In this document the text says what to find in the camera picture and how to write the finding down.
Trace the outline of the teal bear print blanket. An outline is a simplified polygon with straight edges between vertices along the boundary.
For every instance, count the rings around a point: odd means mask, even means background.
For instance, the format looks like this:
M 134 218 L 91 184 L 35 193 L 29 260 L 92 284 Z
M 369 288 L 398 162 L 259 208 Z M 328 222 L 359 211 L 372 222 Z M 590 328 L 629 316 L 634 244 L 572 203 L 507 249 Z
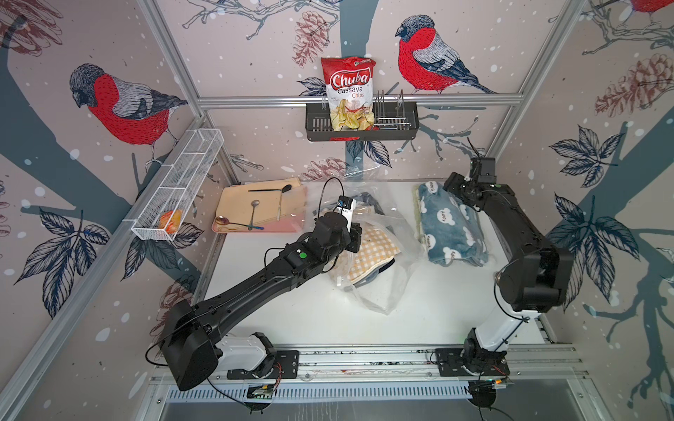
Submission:
M 464 261 L 481 268 L 489 252 L 477 212 L 435 181 L 419 185 L 423 246 L 428 260 L 443 267 Z

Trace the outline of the clear plastic vacuum bag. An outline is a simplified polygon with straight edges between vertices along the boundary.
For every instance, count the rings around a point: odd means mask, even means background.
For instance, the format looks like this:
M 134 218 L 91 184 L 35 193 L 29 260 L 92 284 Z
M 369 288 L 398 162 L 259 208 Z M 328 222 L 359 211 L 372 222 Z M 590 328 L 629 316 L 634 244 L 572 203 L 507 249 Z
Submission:
M 355 201 L 352 222 L 362 228 L 356 254 L 343 252 L 326 269 L 333 286 L 367 310 L 391 314 L 421 263 L 423 250 L 399 210 L 382 165 L 366 169 L 316 168 L 300 175 L 304 183 L 327 184 L 314 217 L 336 207 L 339 194 Z

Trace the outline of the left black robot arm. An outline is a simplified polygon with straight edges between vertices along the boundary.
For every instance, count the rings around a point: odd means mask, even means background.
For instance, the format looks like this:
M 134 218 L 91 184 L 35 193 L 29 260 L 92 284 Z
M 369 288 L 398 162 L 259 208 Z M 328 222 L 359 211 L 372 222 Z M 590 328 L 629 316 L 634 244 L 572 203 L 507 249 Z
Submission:
M 218 368 L 269 371 L 275 350 L 266 336 L 230 338 L 228 333 L 272 299 L 320 275 L 343 252 L 357 253 L 362 232 L 359 224 L 328 212 L 317 218 L 312 232 L 286 245 L 248 279 L 195 305 L 186 300 L 174 305 L 157 345 L 179 390 L 197 387 Z

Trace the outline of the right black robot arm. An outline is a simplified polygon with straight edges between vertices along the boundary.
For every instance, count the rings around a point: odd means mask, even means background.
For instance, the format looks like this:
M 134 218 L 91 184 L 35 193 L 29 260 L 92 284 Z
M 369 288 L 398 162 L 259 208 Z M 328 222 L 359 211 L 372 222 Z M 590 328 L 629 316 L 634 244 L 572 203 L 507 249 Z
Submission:
M 471 329 L 463 345 L 463 366 L 482 374 L 505 358 L 509 342 L 521 326 L 564 302 L 573 257 L 535 227 L 508 185 L 493 179 L 482 182 L 479 175 L 467 179 L 454 173 L 444 189 L 464 205 L 486 214 L 508 258 L 494 277 L 496 308 L 479 327 Z

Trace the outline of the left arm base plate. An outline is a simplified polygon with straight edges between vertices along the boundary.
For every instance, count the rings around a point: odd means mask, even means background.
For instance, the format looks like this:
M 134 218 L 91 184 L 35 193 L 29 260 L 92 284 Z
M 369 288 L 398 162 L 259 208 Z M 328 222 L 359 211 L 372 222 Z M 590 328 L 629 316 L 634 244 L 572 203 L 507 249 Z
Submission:
M 298 376 L 299 352 L 297 350 L 277 351 L 266 357 L 260 366 L 252 371 L 229 370 L 228 380 L 277 380 L 296 379 Z

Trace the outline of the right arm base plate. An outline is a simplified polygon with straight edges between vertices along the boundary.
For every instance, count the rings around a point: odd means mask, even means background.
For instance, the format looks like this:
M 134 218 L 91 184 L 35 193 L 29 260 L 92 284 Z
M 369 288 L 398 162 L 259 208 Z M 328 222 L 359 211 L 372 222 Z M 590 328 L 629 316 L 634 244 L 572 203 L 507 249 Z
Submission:
M 500 376 L 510 375 L 507 352 L 492 352 L 482 348 L 467 355 L 460 347 L 437 348 L 434 351 L 435 365 L 441 377 Z

